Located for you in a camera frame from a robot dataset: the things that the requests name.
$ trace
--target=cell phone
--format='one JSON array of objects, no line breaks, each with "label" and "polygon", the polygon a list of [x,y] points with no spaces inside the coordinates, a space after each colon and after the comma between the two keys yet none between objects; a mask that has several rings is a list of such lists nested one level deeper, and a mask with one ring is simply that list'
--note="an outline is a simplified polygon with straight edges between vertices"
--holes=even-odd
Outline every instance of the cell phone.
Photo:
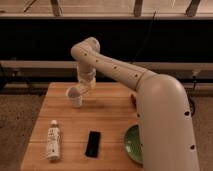
[{"label": "cell phone", "polygon": [[87,143],[87,148],[85,155],[87,157],[97,157],[98,156],[98,147],[100,142],[101,133],[97,131],[90,131],[89,139]]}]

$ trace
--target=table top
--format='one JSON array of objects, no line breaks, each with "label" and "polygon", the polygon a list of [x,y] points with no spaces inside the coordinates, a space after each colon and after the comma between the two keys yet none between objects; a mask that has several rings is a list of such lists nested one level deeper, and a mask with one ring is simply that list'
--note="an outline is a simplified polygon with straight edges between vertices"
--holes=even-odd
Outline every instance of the table top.
[{"label": "table top", "polygon": [[[21,171],[143,171],[127,155],[125,132],[137,124],[130,89],[119,83],[97,83],[83,96],[83,106],[72,108],[65,92],[76,83],[51,83],[34,126]],[[61,130],[61,160],[45,158],[47,131],[52,119]],[[90,131],[101,132],[97,158],[85,156]]]}]

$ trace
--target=green plate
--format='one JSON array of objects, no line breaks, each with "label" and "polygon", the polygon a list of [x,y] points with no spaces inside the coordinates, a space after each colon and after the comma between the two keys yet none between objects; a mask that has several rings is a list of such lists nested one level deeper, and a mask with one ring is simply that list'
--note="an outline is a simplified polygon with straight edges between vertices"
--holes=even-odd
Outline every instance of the green plate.
[{"label": "green plate", "polygon": [[124,137],[124,144],[129,157],[135,162],[143,164],[138,125],[134,125],[127,130]]}]

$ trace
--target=bottle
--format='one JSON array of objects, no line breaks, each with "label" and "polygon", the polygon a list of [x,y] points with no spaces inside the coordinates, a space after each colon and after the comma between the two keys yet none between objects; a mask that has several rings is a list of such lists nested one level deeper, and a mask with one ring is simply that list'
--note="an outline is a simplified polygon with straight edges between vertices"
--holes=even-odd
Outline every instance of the bottle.
[{"label": "bottle", "polygon": [[51,121],[48,129],[46,158],[51,162],[60,159],[60,129],[56,120]]}]

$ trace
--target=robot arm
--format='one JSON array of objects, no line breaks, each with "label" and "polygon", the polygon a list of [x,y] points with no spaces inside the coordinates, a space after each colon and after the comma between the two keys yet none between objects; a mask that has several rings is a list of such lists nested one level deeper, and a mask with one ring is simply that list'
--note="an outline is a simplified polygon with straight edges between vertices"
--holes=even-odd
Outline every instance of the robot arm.
[{"label": "robot arm", "polygon": [[[91,89],[95,69],[137,93],[137,113],[145,171],[199,171],[187,95],[173,77],[121,62],[99,53],[95,38],[72,47],[78,80]],[[76,88],[78,95],[85,93]]]}]

